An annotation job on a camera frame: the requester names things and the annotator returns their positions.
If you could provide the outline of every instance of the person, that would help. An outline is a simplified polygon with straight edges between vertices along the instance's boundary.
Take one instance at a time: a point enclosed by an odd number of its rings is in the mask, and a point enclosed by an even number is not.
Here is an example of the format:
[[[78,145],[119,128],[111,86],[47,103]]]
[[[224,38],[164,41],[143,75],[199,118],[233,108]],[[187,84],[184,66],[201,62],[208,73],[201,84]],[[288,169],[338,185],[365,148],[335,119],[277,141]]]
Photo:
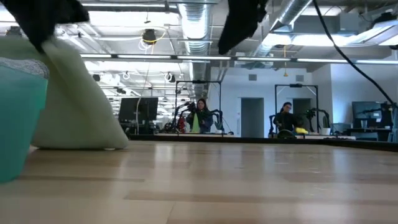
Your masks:
[[[293,131],[294,126],[297,125],[295,116],[290,113],[291,109],[291,102],[286,102],[282,109],[280,109],[280,112],[275,115],[274,124],[278,126],[279,130]]]
[[[190,125],[191,131],[193,127],[195,114],[198,117],[200,133],[201,134],[209,133],[211,125],[213,125],[213,115],[210,113],[210,110],[207,108],[206,101],[204,99],[198,100],[196,110],[191,112],[187,117],[187,123]]]

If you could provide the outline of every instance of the teal container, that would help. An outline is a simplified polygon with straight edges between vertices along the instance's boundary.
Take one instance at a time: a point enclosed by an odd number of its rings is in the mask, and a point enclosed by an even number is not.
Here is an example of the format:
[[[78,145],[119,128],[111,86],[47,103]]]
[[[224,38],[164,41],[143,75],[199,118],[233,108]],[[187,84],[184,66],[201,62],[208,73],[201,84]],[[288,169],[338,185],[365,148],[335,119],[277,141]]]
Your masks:
[[[0,65],[0,183],[22,172],[46,92],[46,79]]]

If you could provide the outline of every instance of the door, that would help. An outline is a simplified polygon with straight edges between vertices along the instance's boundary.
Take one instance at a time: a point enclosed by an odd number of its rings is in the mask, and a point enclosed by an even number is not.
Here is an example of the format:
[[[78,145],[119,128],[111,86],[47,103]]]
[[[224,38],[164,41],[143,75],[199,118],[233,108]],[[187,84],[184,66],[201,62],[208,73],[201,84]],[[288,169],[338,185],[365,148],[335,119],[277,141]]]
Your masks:
[[[309,120],[305,117],[305,113],[307,110],[311,109],[311,99],[293,99],[293,114],[296,116],[301,117],[304,126],[307,131],[310,130],[310,122]]]
[[[242,98],[241,100],[241,137],[264,137],[264,99]]]

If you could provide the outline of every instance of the yellow object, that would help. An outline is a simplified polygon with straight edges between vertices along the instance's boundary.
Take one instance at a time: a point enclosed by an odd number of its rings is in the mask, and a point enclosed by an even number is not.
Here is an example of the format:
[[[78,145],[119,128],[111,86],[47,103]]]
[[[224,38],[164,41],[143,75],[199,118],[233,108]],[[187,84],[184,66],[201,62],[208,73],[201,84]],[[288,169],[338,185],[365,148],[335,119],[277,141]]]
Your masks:
[[[308,131],[303,128],[296,128],[296,133],[297,134],[308,134]]]

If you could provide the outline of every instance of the computer monitor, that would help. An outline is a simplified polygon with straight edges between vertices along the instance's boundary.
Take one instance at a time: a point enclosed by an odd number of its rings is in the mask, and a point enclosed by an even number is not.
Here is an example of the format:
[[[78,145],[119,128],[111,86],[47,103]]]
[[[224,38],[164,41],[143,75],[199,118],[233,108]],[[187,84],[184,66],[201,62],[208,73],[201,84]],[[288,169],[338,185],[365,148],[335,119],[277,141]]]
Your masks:
[[[381,103],[352,102],[354,119],[381,119]]]
[[[119,110],[120,121],[136,120],[138,101],[138,122],[156,120],[158,97],[142,97],[141,100],[137,97],[122,99]]]

